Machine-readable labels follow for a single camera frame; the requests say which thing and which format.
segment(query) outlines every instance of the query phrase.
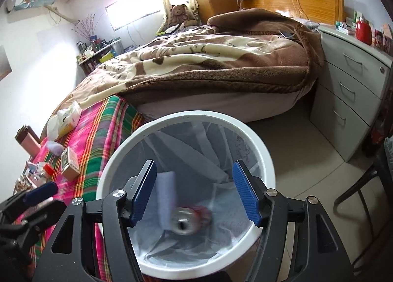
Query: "bottle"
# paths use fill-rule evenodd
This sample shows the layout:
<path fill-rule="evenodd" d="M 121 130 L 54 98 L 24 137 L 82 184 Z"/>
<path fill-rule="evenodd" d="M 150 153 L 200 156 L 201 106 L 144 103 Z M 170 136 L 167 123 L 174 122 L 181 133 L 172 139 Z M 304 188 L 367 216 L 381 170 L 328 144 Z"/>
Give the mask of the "bottle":
<path fill-rule="evenodd" d="M 44 165 L 41 172 L 34 173 L 31 177 L 32 183 L 36 187 L 42 186 L 46 182 L 50 181 L 51 177 L 54 175 L 55 170 L 50 164 Z"/>
<path fill-rule="evenodd" d="M 367 45 L 371 45 L 371 27 L 367 20 L 360 17 L 356 23 L 356 39 L 364 42 Z"/>

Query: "white drawer cabinet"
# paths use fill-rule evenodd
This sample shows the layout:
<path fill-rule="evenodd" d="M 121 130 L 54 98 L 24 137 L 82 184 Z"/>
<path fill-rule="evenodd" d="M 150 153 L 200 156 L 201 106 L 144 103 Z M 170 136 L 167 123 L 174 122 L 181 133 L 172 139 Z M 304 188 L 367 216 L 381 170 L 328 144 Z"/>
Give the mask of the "white drawer cabinet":
<path fill-rule="evenodd" d="M 345 161 L 355 153 L 369 126 L 342 100 L 319 85 L 310 120 Z"/>
<path fill-rule="evenodd" d="M 390 68 L 348 42 L 322 33 L 326 61 L 353 76 L 382 99 Z"/>
<path fill-rule="evenodd" d="M 378 112 L 381 99 L 335 65 L 330 63 L 326 65 L 327 68 L 319 79 L 320 84 L 357 112 L 368 125 L 371 125 Z"/>
<path fill-rule="evenodd" d="M 393 58 L 334 27 L 319 30 L 326 66 L 310 121 L 349 161 L 381 111 L 392 85 Z"/>

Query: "drawer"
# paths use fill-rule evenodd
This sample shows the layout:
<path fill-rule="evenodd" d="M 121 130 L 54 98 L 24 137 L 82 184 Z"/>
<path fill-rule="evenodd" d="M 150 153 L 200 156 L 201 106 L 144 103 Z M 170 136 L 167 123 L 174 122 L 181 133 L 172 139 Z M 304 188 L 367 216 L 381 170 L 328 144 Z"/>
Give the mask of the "drawer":
<path fill-rule="evenodd" d="M 369 129 L 355 111 L 321 85 L 315 94 L 310 121 L 345 161 L 349 161 Z"/>
<path fill-rule="evenodd" d="M 339 67 L 383 99 L 389 68 L 362 49 L 332 35 L 322 33 L 327 62 Z"/>
<path fill-rule="evenodd" d="M 373 123 L 381 100 L 355 78 L 326 62 L 319 83 L 350 106 L 368 125 Z"/>

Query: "fleece blanket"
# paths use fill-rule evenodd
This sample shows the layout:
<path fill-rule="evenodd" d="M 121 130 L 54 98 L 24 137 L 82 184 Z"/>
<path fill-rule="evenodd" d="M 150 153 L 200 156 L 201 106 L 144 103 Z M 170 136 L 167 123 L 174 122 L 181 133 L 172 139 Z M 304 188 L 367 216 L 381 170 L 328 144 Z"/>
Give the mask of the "fleece blanket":
<path fill-rule="evenodd" d="M 100 65 L 56 111 L 73 101 L 88 108 L 113 94 L 136 106 L 207 92 L 289 93 L 322 70 L 320 35 L 293 19 L 254 8 L 214 16 L 208 24 Z"/>

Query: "mattress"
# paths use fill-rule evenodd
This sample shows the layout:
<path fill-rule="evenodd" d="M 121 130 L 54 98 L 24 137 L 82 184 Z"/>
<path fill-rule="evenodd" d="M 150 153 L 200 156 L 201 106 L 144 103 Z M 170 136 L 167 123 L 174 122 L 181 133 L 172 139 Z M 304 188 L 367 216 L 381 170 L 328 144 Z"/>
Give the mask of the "mattress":
<path fill-rule="evenodd" d="M 291 93 L 206 93 L 145 103 L 139 105 L 137 110 L 148 121 L 181 111 L 208 110 L 247 123 L 288 111 L 311 90 L 312 85 Z"/>

